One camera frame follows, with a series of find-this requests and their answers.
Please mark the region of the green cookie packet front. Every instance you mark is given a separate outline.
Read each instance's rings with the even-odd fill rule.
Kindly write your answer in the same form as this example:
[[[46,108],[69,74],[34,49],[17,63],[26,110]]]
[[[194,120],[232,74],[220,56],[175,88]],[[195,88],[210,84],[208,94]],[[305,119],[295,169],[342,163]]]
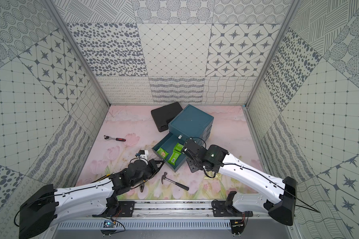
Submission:
[[[159,155],[162,159],[166,159],[167,156],[169,155],[169,153],[166,152],[166,151],[165,151],[163,148],[161,148],[161,147],[157,150],[157,153],[158,153],[158,155]]]

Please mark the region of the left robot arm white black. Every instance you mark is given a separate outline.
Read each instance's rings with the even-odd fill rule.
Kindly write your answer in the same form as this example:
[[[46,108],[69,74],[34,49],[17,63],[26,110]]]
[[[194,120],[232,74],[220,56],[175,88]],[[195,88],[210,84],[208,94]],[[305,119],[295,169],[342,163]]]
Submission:
[[[28,198],[16,214],[19,238],[30,239],[49,227],[85,216],[114,217],[122,207],[117,197],[152,179],[164,161],[134,159],[125,169],[99,181],[69,188],[41,187]]]

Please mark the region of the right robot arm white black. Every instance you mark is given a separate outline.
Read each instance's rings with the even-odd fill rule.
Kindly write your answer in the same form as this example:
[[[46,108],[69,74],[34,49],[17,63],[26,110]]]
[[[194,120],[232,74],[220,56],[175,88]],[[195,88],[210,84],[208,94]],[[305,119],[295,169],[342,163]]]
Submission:
[[[297,202],[302,201],[297,197],[295,179],[282,179],[264,173],[220,146],[211,145],[206,149],[193,139],[184,143],[182,153],[195,163],[197,170],[228,176],[256,191],[253,196],[231,191],[225,201],[212,201],[215,217],[248,218],[257,212],[268,214],[280,224],[293,225]]]

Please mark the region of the teal drawer cabinet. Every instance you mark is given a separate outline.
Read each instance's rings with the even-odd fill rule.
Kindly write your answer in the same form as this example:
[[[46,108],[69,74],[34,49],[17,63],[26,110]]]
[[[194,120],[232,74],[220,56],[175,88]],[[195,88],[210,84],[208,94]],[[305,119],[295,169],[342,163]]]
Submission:
[[[187,105],[170,123],[169,132],[183,142],[194,138],[197,143],[210,136],[214,117],[206,112]]]

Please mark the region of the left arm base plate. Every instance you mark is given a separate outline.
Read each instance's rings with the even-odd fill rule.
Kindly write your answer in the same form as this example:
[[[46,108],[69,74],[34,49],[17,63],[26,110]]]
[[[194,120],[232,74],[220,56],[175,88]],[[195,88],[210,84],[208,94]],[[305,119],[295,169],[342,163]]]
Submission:
[[[132,217],[135,204],[135,201],[116,201],[110,203],[100,216],[109,218]]]

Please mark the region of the teal drawer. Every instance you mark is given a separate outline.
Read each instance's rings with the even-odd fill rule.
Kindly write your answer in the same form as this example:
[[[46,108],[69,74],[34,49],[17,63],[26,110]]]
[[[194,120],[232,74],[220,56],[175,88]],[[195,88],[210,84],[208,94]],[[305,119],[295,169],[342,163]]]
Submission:
[[[161,141],[159,141],[156,145],[153,146],[152,150],[153,153],[161,160],[165,161],[165,164],[173,171],[177,172],[179,168],[186,162],[186,156],[184,154],[181,154],[181,156],[178,157],[175,164],[172,165],[169,163],[169,158],[173,153],[173,150],[177,143],[184,145],[184,140],[178,139],[178,136],[174,135],[173,133],[168,133]],[[162,148],[165,150],[169,155],[166,158],[163,158],[158,153],[158,150]]]

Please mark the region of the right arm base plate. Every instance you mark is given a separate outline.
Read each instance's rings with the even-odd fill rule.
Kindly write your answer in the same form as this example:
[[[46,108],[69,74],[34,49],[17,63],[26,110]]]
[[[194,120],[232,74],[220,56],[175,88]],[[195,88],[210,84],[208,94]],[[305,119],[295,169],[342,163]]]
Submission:
[[[225,201],[213,200],[211,202],[214,217],[253,217],[252,211],[240,212],[232,204],[226,205]]]

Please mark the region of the green cookie packet barcode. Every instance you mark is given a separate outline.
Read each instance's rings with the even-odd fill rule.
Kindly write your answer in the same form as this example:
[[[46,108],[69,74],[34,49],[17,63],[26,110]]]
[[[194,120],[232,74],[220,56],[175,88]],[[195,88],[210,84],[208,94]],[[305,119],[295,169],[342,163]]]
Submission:
[[[178,152],[181,152],[182,149],[183,149],[183,145],[180,144],[180,143],[177,143],[177,144],[175,145],[175,147],[174,147],[174,150],[175,150],[175,151],[178,151]]]

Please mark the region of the green cookie packet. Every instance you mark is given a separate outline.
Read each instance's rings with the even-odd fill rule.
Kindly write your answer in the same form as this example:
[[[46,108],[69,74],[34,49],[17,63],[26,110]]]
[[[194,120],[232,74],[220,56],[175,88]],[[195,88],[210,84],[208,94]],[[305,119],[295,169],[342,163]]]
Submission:
[[[161,147],[157,150],[157,153],[158,153],[158,155],[159,155],[162,159],[166,159],[167,156],[169,155],[169,153],[166,152],[166,151],[165,151],[163,148],[161,148]]]
[[[178,152],[177,150],[174,150],[172,155],[170,156],[170,158],[168,159],[168,163],[171,164],[172,166],[176,165],[176,161],[178,160],[178,158],[181,156],[181,153]]]

